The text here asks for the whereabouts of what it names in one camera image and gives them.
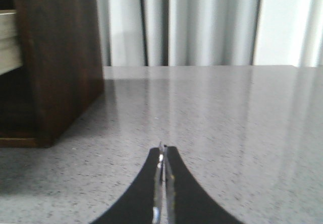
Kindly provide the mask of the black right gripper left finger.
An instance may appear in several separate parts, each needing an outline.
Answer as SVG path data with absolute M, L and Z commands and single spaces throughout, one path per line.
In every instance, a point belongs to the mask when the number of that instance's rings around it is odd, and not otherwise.
M 93 223 L 160 223 L 164 148 L 149 150 L 140 172 L 123 195 Z

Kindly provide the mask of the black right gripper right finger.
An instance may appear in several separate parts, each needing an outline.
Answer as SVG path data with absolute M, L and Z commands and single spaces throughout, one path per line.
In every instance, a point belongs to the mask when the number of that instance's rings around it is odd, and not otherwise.
M 164 162 L 168 223 L 242 223 L 201 187 L 177 147 L 165 147 Z

